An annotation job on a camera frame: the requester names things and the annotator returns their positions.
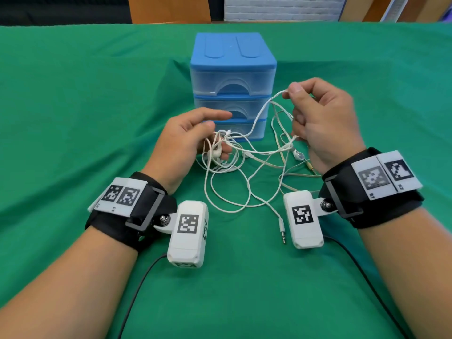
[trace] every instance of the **storage box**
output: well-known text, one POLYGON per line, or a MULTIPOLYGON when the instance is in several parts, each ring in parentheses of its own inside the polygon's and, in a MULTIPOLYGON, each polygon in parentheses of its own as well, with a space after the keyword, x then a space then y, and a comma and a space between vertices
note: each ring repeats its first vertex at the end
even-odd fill
MULTIPOLYGON (((239 132, 240 134, 247 134, 253 127, 254 120, 247 119, 229 119, 222 121, 215 121, 215 131, 231 130, 231 132, 239 132)), ((263 139, 265 134, 265 125, 267 119, 259 119, 256 122, 253 132, 248 136, 249 141, 259 141, 263 139)), ((243 138, 235 139, 238 142, 246 141, 243 138)))
MULTIPOLYGON (((195 107, 222 109, 232 113, 233 119, 254 120, 271 95, 247 96, 247 95, 218 95, 218 96, 194 96, 195 107)), ((260 114, 259 119, 266 119, 268 105, 260 114)))
POLYGON ((198 33, 190 61, 193 94, 271 95, 276 59, 259 33, 198 33))

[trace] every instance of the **green tablecloth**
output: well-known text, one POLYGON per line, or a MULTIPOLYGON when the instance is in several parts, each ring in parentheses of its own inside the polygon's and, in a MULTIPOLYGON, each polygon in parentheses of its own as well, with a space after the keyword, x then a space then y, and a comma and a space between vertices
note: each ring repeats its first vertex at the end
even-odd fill
MULTIPOLYGON (((107 183, 144 165, 168 117, 194 107, 189 59, 197 32, 260 32, 278 60, 274 92, 319 76, 351 93, 366 143, 398 149, 424 184, 427 209, 452 228, 451 25, 0 28, 0 306, 82 233, 86 208, 107 183)), ((291 109, 290 102, 281 103, 291 109)), ((257 147, 274 145, 268 125, 257 147)), ((247 162, 245 171, 256 167, 247 162)), ((252 180, 254 192, 270 197, 278 174, 264 168, 252 180)), ((178 201, 206 202, 203 177, 194 166, 178 201)), ((299 189, 320 186, 309 178, 287 182, 299 189)), ((238 173, 214 183, 225 197, 246 200, 238 173)), ((282 201, 278 196, 272 204, 286 218, 282 201)), ((204 266, 159 263, 141 288, 123 338, 400 337, 336 244, 283 246, 268 207, 234 215, 209 209, 204 266)), ((356 231, 337 215, 321 223, 357 256, 400 316, 356 231)), ((168 240, 140 255, 109 338, 168 240)))

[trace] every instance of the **white brick wall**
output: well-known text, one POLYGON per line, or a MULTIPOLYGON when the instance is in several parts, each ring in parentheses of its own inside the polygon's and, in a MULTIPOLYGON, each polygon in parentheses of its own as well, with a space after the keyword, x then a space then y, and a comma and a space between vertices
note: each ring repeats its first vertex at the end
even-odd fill
POLYGON ((345 0, 225 0, 225 21, 337 21, 345 0))

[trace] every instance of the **wrist strap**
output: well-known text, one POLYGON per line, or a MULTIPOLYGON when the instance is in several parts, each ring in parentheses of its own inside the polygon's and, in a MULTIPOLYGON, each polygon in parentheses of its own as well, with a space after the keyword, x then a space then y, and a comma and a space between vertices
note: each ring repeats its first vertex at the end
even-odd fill
POLYGON ((134 172, 130 178, 147 182, 146 187, 141 191, 130 217, 94 209, 86 222, 85 229, 93 226, 113 239, 140 252, 149 247, 159 236, 159 232, 154 228, 154 224, 156 224, 155 219, 158 220, 161 215, 176 213, 177 204, 176 199, 168 196, 166 190, 153 178, 140 172, 134 172), (150 219, 150 224, 145 230, 137 230, 136 228, 140 228, 140 225, 145 221, 152 206, 159 197, 159 193, 156 193, 154 188, 159 189, 164 196, 160 200, 157 208, 153 209, 154 212, 152 219, 150 219))
POLYGON ((403 192, 400 184, 393 186, 389 180, 386 183, 388 188, 393 187, 398 193, 372 199, 372 189, 364 189, 352 164, 377 154, 381 152, 370 147, 336 165, 322 177, 325 183, 319 196, 330 199, 338 208, 339 215, 355 228, 368 228, 388 222, 420 207, 424 200, 417 190, 403 192))

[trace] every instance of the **tangled earphone cable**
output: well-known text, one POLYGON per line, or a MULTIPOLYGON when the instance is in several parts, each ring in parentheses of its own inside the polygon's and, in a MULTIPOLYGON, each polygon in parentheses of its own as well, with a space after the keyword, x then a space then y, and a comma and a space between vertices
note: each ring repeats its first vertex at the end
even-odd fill
POLYGON ((286 243, 286 230, 284 227, 284 221, 283 218, 281 217, 281 215, 276 211, 276 209, 270 205, 270 202, 278 195, 279 192, 283 193, 281 190, 281 187, 285 187, 288 188, 290 190, 297 190, 295 188, 292 188, 288 185, 286 185, 285 183, 283 183, 283 178, 284 176, 303 176, 303 177, 320 177, 320 175, 307 175, 307 174, 293 174, 290 173, 288 174, 289 170, 292 170, 296 167, 301 166, 302 164, 305 164, 308 159, 302 159, 301 162, 299 162, 298 164, 290 167, 289 169, 287 169, 287 161, 288 161, 288 156, 289 153, 291 151, 294 151, 294 146, 293 146, 293 142, 297 139, 297 136, 292 136, 289 134, 289 132, 286 131, 286 129, 284 128, 283 124, 281 123, 281 120, 279 119, 279 114, 280 113, 284 113, 287 115, 287 117, 289 118, 290 121, 292 121, 293 119, 293 115, 290 114, 288 111, 286 111, 284 109, 283 106, 281 106, 279 103, 274 102, 273 99, 276 98, 277 96, 281 95, 283 92, 285 92, 285 90, 279 91, 278 93, 276 93, 274 96, 272 96, 271 98, 269 98, 264 105, 262 106, 262 108, 260 109, 259 113, 256 115, 256 119, 253 122, 253 126, 251 128, 251 130, 249 131, 249 133, 247 134, 241 134, 239 132, 231 132, 230 130, 219 130, 218 132, 215 132, 215 136, 213 139, 213 143, 210 142, 210 140, 206 140, 206 144, 204 147, 206 148, 206 146, 208 146, 208 150, 206 151, 205 149, 203 150, 202 153, 202 160, 201 162, 199 160, 196 160, 196 162, 198 163, 198 165, 200 165, 201 168, 203 168, 204 170, 206 170, 206 175, 204 178, 204 193, 206 195, 207 200, 210 202, 210 204, 212 206, 214 206, 216 209, 218 209, 219 211, 222 211, 224 213, 238 213, 242 210, 244 210, 247 207, 260 207, 263 205, 267 205, 278 217, 278 222, 279 222, 279 231, 281 232, 282 238, 283 238, 283 243, 286 243), (262 114, 262 112, 264 111, 264 109, 267 107, 268 104, 272 104, 273 106, 273 110, 274 110, 274 116, 271 120, 271 127, 273 129, 274 132, 274 136, 275 136, 275 141, 276 141, 276 145, 278 147, 278 149, 276 150, 272 150, 272 151, 258 151, 256 150, 256 148, 253 146, 253 144, 250 142, 250 140, 248 139, 248 136, 251 135, 251 133, 254 130, 254 127, 256 126, 257 120, 259 119, 260 115, 262 114), (281 128, 281 130, 283 131, 283 133, 278 136, 276 129, 274 127, 274 120, 277 120, 279 127, 281 128), (285 142, 282 139, 282 136, 286 136, 287 142, 285 142), (280 145, 279 142, 279 138, 281 138, 281 141, 283 142, 283 145, 280 145), (247 144, 250 146, 251 149, 245 149, 240 143, 237 142, 237 139, 244 139, 247 144), (232 159, 230 161, 222 161, 218 158, 219 154, 221 154, 221 147, 222 147, 222 143, 225 143, 227 145, 229 145, 232 148, 232 159), (274 165, 268 162, 268 160, 270 159, 270 157, 276 153, 279 153, 283 162, 283 165, 274 165), (260 154, 263 156, 267 156, 267 159, 263 160, 263 159, 259 159, 257 157, 255 157, 254 154, 260 154), (257 162, 260 163, 259 167, 254 171, 254 173, 247 177, 245 175, 245 173, 242 171, 241 167, 243 166, 243 164, 245 163, 246 158, 252 158, 254 160, 256 160, 257 162), (278 188, 276 189, 276 192, 274 193, 274 195, 268 199, 268 200, 264 200, 263 198, 257 196, 256 194, 254 194, 251 191, 251 186, 250 186, 250 180, 256 176, 257 172, 259 170, 261 170, 263 168, 264 165, 267 165, 269 167, 272 168, 276 168, 276 169, 282 169, 282 172, 280 174, 280 176, 278 177, 278 188), (245 179, 246 182, 246 187, 248 189, 248 197, 247 200, 244 204, 241 203, 237 203, 231 200, 226 199, 225 197, 223 197, 222 195, 220 195, 215 188, 213 187, 213 178, 216 174, 226 174, 229 172, 233 172, 238 170, 241 175, 243 176, 243 178, 245 179), (208 193, 207 193, 207 180, 209 177, 209 173, 211 173, 211 178, 210 178, 210 187, 213 191, 213 193, 215 193, 215 195, 222 199, 223 201, 238 206, 240 207, 237 210, 225 210, 220 208, 219 206, 217 206, 212 199, 210 199, 208 193), (257 199, 258 201, 260 201, 261 203, 257 204, 257 205, 250 205, 250 200, 251 197, 257 199))

